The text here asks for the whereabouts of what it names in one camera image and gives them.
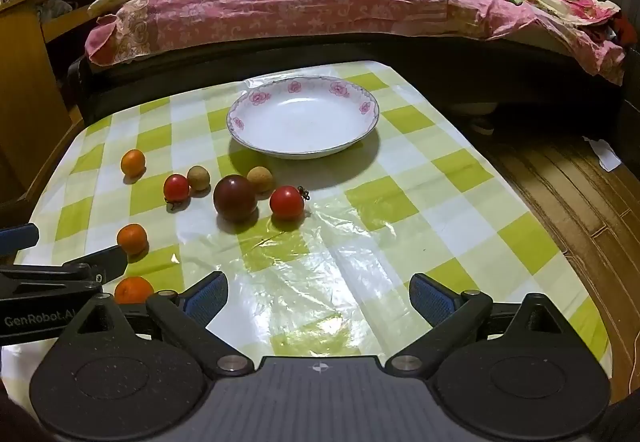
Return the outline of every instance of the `pink floral bedding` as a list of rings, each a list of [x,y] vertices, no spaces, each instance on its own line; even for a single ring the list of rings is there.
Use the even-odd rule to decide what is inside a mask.
[[[495,39],[535,25],[564,44],[591,75],[622,83],[624,51],[581,30],[620,9],[597,0],[98,0],[86,42],[95,64],[199,44],[261,37],[383,32]]]
[[[504,0],[133,0],[98,22],[86,52],[101,66],[261,37],[383,32],[485,40],[538,25],[564,43],[588,73],[622,83],[621,47],[596,44],[535,6]]]

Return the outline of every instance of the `tomato stem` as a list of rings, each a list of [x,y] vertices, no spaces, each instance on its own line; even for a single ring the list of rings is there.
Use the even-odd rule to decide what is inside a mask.
[[[175,206],[180,204],[180,202],[170,202],[166,198],[164,199],[164,203],[168,203],[170,205],[170,207],[169,207],[170,211],[174,210]]]
[[[303,197],[305,200],[309,200],[309,191],[306,190],[303,186],[298,186],[298,192],[300,193],[300,196]]]

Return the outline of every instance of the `table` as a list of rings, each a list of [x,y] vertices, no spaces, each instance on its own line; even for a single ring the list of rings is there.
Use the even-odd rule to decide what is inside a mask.
[[[226,113],[243,90],[305,74],[338,76],[372,92],[380,105],[375,132],[306,161],[265,157],[231,139]],[[145,152],[147,170],[127,185],[120,158],[134,147]],[[165,178],[196,164],[214,184],[265,165],[279,184],[304,186],[311,200],[303,223],[279,229],[263,199],[257,222],[231,226],[216,216],[210,194],[169,212]],[[122,226],[140,223],[149,253],[126,276],[142,275],[156,291],[182,291],[223,271],[228,303],[208,328],[256,364],[271,354],[375,354],[384,362],[430,328],[406,288],[424,272],[495,301],[547,294],[611,373],[598,311],[545,229],[462,134],[380,63],[264,75],[107,117],[74,140],[33,221],[40,242],[18,255],[20,263],[63,263],[113,245]],[[24,382],[28,371],[11,360],[7,353],[3,371]]]

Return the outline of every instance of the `blue gripper pad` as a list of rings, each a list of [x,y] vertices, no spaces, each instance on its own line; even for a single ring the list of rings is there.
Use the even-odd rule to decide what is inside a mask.
[[[414,275],[409,282],[411,305],[432,327],[457,310],[457,297],[454,292],[422,274]]]
[[[0,256],[13,254],[36,245],[40,232],[33,223],[0,229]]]
[[[225,275],[222,272],[214,273],[209,281],[205,278],[182,295],[184,313],[200,326],[206,327],[226,304],[227,295]]]

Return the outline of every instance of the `bed frame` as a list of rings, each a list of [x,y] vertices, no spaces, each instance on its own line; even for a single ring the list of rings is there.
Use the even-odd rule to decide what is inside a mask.
[[[612,0],[632,21],[638,0]],[[208,44],[95,71],[86,57],[68,85],[87,124],[143,102],[212,84],[328,62],[388,64],[436,107],[464,102],[579,104],[609,136],[621,89],[584,72],[575,59],[506,40],[341,34]]]

